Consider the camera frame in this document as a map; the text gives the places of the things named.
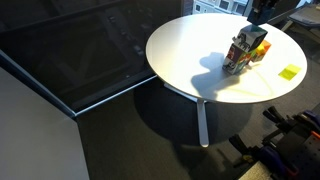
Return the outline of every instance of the gray carpet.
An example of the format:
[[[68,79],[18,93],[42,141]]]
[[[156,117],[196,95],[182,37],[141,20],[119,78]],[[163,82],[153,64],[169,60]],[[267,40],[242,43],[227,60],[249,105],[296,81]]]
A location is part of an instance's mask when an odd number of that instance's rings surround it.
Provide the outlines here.
[[[320,102],[319,46],[288,32],[308,57],[303,82],[290,93],[264,103],[207,103],[210,146],[198,144],[196,106],[154,79],[78,117],[92,180],[236,179],[247,166],[233,168],[240,153],[228,138],[261,144],[276,129],[262,116],[274,105],[282,115],[313,109]]]

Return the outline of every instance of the table leg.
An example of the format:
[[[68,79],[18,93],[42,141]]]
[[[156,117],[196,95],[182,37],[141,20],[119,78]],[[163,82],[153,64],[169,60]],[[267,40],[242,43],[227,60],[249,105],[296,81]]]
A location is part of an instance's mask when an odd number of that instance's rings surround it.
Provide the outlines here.
[[[202,99],[198,99],[192,96],[189,96],[176,88],[170,86],[167,83],[164,83],[164,86],[188,99],[191,101],[194,101],[197,103],[197,111],[198,111],[198,128],[199,128],[199,140],[200,145],[202,147],[208,147],[209,146],[209,137],[208,137],[208,127],[207,127],[207,117],[206,117],[206,107],[205,103],[206,101]]]
[[[209,146],[205,101],[197,100],[199,140],[202,147]]]

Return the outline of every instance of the round white table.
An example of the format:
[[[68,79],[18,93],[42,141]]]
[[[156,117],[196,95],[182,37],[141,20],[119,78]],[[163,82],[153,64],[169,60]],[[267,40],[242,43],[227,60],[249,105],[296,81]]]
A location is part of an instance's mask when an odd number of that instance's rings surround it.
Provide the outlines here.
[[[280,97],[303,80],[306,57],[300,46],[284,32],[268,24],[265,40],[271,47],[262,61],[250,62],[240,73],[222,69],[227,52],[246,17],[229,14],[184,16],[159,27],[150,36],[146,55],[153,71],[177,92],[197,99],[200,144],[208,146],[205,101],[256,103]],[[279,73],[289,64],[301,68],[291,80]]]

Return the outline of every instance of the yellow sticky note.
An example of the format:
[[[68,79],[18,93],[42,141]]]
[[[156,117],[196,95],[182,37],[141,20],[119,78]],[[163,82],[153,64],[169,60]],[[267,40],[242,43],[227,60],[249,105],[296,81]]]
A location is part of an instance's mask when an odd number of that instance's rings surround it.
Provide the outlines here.
[[[296,74],[298,74],[300,70],[300,67],[289,64],[286,68],[284,68],[284,70],[279,73],[279,76],[290,81]]]

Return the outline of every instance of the cardboard box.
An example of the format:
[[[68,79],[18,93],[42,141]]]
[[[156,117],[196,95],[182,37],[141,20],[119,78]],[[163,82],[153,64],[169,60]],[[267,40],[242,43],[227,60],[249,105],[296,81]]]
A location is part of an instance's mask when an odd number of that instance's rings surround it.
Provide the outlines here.
[[[243,67],[251,60],[253,51],[245,52],[235,44],[232,44],[227,56],[224,59],[222,68],[230,74],[240,72]]]
[[[268,31],[251,24],[242,28],[238,36],[232,39],[237,47],[245,52],[251,52],[261,44],[267,33]]]
[[[261,44],[254,50],[251,61],[252,62],[262,61],[263,57],[268,52],[270,47],[271,47],[271,44],[268,41],[263,40]]]

